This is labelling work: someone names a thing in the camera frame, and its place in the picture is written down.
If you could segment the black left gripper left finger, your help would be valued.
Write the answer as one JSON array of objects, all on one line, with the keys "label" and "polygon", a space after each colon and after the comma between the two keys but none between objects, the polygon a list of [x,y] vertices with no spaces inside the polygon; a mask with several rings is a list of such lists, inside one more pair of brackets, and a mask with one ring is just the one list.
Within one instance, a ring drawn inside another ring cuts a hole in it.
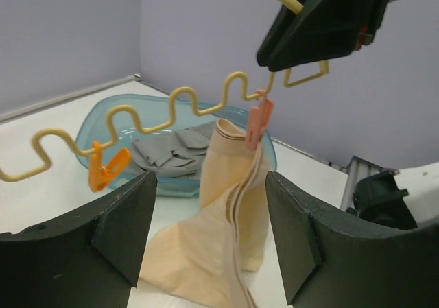
[{"label": "black left gripper left finger", "polygon": [[137,286],[156,201],[145,172],[19,233],[1,234],[1,306],[126,307]]}]

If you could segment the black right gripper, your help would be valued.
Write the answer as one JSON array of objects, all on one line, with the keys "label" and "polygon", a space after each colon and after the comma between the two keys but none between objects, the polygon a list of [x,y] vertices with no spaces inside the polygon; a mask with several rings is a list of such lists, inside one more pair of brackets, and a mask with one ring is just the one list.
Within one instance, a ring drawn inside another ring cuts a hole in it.
[{"label": "black right gripper", "polygon": [[257,52],[257,63],[281,71],[347,56],[373,43],[389,3],[396,0],[298,0],[279,10]]}]

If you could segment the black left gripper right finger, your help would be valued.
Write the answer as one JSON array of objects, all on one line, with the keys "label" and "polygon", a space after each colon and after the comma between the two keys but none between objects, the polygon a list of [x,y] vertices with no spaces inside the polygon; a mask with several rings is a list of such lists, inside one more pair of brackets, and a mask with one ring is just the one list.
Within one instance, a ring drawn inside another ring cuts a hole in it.
[{"label": "black left gripper right finger", "polygon": [[278,264],[293,307],[437,307],[438,220],[374,224],[277,172],[265,188]]}]

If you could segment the yellow plastic clip hanger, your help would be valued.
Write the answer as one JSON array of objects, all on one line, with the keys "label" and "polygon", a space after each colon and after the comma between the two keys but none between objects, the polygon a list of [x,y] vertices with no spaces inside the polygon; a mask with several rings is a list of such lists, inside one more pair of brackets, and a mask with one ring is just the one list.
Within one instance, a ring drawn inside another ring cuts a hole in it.
[{"label": "yellow plastic clip hanger", "polygon": [[247,118],[246,126],[246,145],[255,149],[257,143],[265,136],[272,110],[273,103],[268,99],[268,93],[272,90],[275,74],[269,73],[268,83],[265,89],[253,93],[248,92],[248,76],[242,71],[236,71],[229,74],[224,80],[222,87],[222,99],[219,104],[209,108],[200,109],[198,107],[198,97],[196,91],[188,86],[182,86],[174,89],[169,97],[159,98],[158,108],[153,109],[146,104],[146,101],[153,101],[153,96],[141,96],[141,105],[139,109],[131,105],[114,106],[106,113],[105,123],[108,132],[108,141],[100,143],[94,142],[91,148],[80,147],[78,140],[73,139],[71,135],[61,128],[46,128],[36,132],[30,140],[30,144],[35,153],[40,157],[43,165],[24,172],[19,175],[8,175],[1,173],[1,180],[4,182],[18,182],[41,174],[53,165],[49,154],[41,145],[43,137],[59,137],[70,151],[75,154],[78,160],[88,169],[88,185],[91,191],[98,192],[106,188],[111,182],[115,181],[120,174],[126,172],[126,168],[132,160],[132,155],[127,147],[120,146],[119,142],[128,140],[125,133],[120,132],[114,124],[114,118],[119,113],[125,113],[131,119],[131,124],[127,131],[137,131],[139,134],[146,136],[150,134],[162,134],[166,128],[172,127],[177,121],[177,104],[182,103],[179,95],[186,94],[189,100],[185,103],[191,109],[191,114],[196,117],[206,115],[216,115],[219,111],[227,107],[228,93],[230,85],[234,80],[241,82],[241,99],[245,102],[252,100],[259,101],[259,105],[254,107]]}]

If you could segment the beige underwear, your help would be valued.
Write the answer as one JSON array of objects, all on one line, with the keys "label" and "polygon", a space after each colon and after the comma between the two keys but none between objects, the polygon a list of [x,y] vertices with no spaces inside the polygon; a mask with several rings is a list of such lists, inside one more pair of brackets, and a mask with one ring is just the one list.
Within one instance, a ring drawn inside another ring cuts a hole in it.
[{"label": "beige underwear", "polygon": [[218,119],[202,166],[200,210],[147,241],[140,278],[209,307],[256,307],[241,275],[263,263],[269,213],[261,145]]}]

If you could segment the grey underwear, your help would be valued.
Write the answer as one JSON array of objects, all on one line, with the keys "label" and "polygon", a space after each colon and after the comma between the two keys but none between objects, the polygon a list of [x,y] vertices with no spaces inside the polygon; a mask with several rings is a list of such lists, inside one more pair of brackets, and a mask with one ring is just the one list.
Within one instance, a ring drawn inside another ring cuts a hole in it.
[{"label": "grey underwear", "polygon": [[185,146],[193,150],[206,149],[209,146],[215,125],[216,122],[211,121],[184,129],[180,135]]},{"label": "grey underwear", "polygon": [[203,155],[196,156],[175,134],[162,134],[152,139],[135,139],[131,148],[132,164],[138,169],[155,171],[165,178],[191,177],[202,167]]}]

